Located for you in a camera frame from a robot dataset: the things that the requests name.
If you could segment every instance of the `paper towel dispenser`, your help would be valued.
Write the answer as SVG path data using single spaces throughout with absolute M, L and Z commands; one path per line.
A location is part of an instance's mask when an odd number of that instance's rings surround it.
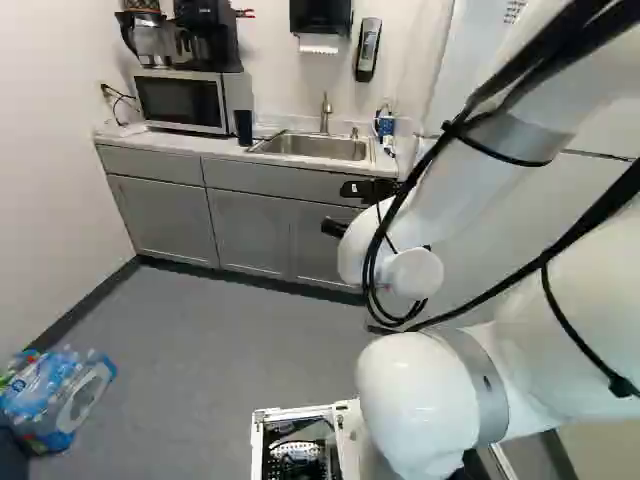
M 351 36 L 351 0 L 289 0 L 291 33 Z

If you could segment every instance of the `countertop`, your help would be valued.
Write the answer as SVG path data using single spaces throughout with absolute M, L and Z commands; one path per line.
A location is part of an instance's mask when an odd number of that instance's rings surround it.
M 196 154 L 226 160 L 278 165 L 325 172 L 352 173 L 386 178 L 398 177 L 398 166 L 382 147 L 374 145 L 373 161 L 349 162 L 331 158 L 282 156 L 247 152 L 235 138 L 211 138 L 178 133 L 150 131 L 142 124 L 123 128 L 107 128 L 94 132 L 94 142 L 100 145 L 138 148 L 177 154 Z

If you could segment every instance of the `microwave door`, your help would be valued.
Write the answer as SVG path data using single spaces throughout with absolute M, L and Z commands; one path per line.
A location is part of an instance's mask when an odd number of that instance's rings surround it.
M 149 125 L 227 134 L 221 81 L 136 76 L 135 82 Z

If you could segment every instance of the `faucet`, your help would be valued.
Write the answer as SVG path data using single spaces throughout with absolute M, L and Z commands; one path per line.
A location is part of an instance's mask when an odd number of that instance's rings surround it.
M 333 113 L 333 106 L 329 102 L 327 92 L 324 92 L 324 100 L 322 101 L 322 110 L 320 112 L 320 133 L 329 133 L 329 115 Z

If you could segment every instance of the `drawer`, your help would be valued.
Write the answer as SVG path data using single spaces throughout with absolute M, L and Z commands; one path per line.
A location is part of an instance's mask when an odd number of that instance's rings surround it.
M 311 202 L 362 207 L 359 199 L 342 198 L 345 182 L 372 177 L 203 158 L 208 187 Z
M 204 185 L 200 157 L 134 148 L 96 145 L 107 173 Z

